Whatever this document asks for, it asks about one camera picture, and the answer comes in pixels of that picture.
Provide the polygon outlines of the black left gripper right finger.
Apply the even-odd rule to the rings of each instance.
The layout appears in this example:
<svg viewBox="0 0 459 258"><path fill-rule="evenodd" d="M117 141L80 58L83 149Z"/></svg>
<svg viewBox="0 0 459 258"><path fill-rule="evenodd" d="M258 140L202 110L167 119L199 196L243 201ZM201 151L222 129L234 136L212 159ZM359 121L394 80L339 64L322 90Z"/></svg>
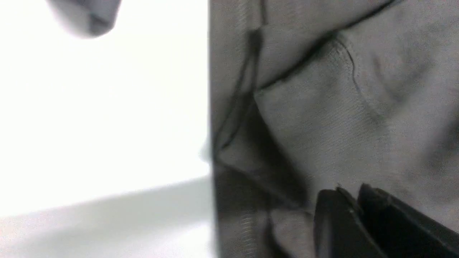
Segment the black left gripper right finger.
<svg viewBox="0 0 459 258"><path fill-rule="evenodd" d="M458 233L384 190L363 184L358 204L363 224L389 258L457 258Z"/></svg>

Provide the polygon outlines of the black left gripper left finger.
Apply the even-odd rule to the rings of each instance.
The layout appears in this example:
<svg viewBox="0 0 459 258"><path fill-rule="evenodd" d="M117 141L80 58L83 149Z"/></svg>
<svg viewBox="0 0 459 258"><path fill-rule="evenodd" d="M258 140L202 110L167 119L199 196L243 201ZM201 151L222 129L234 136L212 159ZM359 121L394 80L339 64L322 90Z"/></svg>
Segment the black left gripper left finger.
<svg viewBox="0 0 459 258"><path fill-rule="evenodd" d="M362 209L345 189L318 193L313 238L317 258L386 258L364 226Z"/></svg>

